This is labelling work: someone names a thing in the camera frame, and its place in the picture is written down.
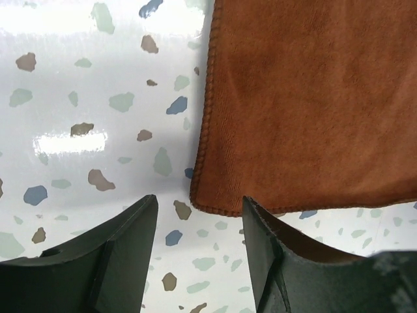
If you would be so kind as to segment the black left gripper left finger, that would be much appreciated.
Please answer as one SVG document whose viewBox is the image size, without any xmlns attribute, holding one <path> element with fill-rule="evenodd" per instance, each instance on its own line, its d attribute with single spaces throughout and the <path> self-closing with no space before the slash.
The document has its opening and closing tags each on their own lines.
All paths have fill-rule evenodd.
<svg viewBox="0 0 417 313">
<path fill-rule="evenodd" d="M 147 195 L 39 257 L 1 262 L 1 311 L 139 313 L 157 216 Z"/>
</svg>

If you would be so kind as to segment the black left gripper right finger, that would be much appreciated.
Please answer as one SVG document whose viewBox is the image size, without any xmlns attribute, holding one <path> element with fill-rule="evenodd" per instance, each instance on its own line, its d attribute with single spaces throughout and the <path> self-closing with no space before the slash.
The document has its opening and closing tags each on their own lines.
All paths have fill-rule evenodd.
<svg viewBox="0 0 417 313">
<path fill-rule="evenodd" d="M 242 221 L 256 312 L 415 312 L 416 252 L 350 254 L 298 231 L 253 198 Z"/>
</svg>

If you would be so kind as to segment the brown microfibre towel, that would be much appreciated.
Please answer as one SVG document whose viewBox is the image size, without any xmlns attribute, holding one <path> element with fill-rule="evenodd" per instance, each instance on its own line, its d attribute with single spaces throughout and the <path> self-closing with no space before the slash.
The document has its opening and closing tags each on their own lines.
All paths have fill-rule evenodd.
<svg viewBox="0 0 417 313">
<path fill-rule="evenodd" d="M 415 1 L 216 1 L 190 201 L 242 213 L 416 199 Z"/>
</svg>

